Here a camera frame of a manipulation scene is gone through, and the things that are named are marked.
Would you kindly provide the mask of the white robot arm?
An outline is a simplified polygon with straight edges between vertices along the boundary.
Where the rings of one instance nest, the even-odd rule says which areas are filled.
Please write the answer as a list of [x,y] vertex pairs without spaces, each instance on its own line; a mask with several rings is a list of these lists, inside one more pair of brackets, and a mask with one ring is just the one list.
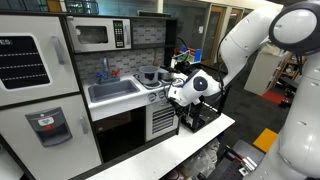
[[288,51],[300,61],[300,81],[284,80],[295,88],[286,121],[258,166],[243,180],[307,180],[320,178],[320,0],[304,0],[277,12],[253,10],[222,40],[220,54],[228,73],[217,81],[197,69],[168,98],[184,107],[201,96],[219,95],[244,69],[249,56],[265,42]]

